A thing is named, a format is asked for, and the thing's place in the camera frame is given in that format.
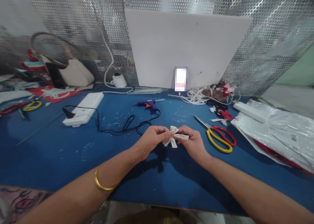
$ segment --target scissors handle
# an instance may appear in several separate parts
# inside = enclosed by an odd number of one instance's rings
[[[28,104],[23,111],[32,111],[40,107],[43,103],[41,101],[32,101],[30,104]]]
[[[29,102],[21,102],[18,104],[10,105],[9,107],[3,109],[0,111],[0,114],[8,114],[14,110],[17,110],[18,108],[22,107],[23,105],[28,104]]]
[[[225,153],[231,153],[231,152],[232,152],[232,146],[231,146],[228,142],[226,142],[226,141],[224,141],[223,139],[221,139],[220,137],[216,136],[210,129],[207,129],[206,133],[207,133],[207,137],[208,137],[208,139],[210,140],[210,142],[211,142],[218,150],[220,150],[220,151],[222,151],[222,152],[225,152]],[[228,149],[224,149],[224,148],[221,148],[220,146],[218,146],[218,145],[213,141],[213,139],[212,139],[212,137],[211,137],[210,135],[212,135],[214,138],[216,138],[217,140],[219,140],[219,141],[221,141],[222,143],[224,143],[224,144],[228,147]]]
[[[212,126],[211,129],[215,130],[220,136],[221,138],[226,141],[228,144],[230,144],[232,147],[235,147],[236,146],[236,139],[233,137],[233,135],[228,132],[226,129],[224,128],[221,128],[219,126]],[[231,138],[232,140],[232,143],[220,132],[220,131],[223,131],[225,132],[226,134],[228,134],[228,136]]]

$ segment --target plastic bag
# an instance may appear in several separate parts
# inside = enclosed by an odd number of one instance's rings
[[[248,101],[247,105],[264,113],[267,121],[260,123],[240,112],[236,117],[238,120],[232,120],[231,123],[247,138],[256,139],[305,170],[314,173],[314,120],[253,100]],[[258,147],[253,140],[249,142],[254,148]],[[278,162],[273,156],[263,154]]]

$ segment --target white roll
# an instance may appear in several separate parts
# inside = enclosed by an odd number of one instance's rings
[[[261,123],[266,122],[266,116],[264,116],[261,112],[254,109],[251,106],[248,106],[242,102],[237,102],[233,105],[233,107],[236,108],[238,111],[246,114],[247,116],[250,116],[251,118],[253,118],[253,119],[255,119]]]

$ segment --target handbag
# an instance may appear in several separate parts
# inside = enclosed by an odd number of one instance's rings
[[[59,39],[60,43],[65,48],[65,52],[68,58],[67,65],[60,63],[53,58],[47,56],[46,54],[39,53],[35,50],[33,43],[35,38],[40,35],[49,35]],[[53,63],[56,65],[57,68],[59,68],[60,74],[67,86],[85,87],[95,80],[93,74],[78,59],[73,57],[69,46],[62,40],[62,38],[58,37],[57,35],[46,32],[34,33],[30,38],[30,47],[32,52],[39,55],[44,63]]]

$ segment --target power strip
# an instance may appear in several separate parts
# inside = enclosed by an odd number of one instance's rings
[[[87,96],[78,104],[79,107],[95,108],[97,109],[101,100],[104,98],[103,93],[89,93]],[[66,126],[72,126],[73,128],[79,127],[82,124],[87,124],[91,119],[94,109],[83,109],[75,108],[72,113],[75,114],[73,118],[66,118],[63,120],[63,124]]]

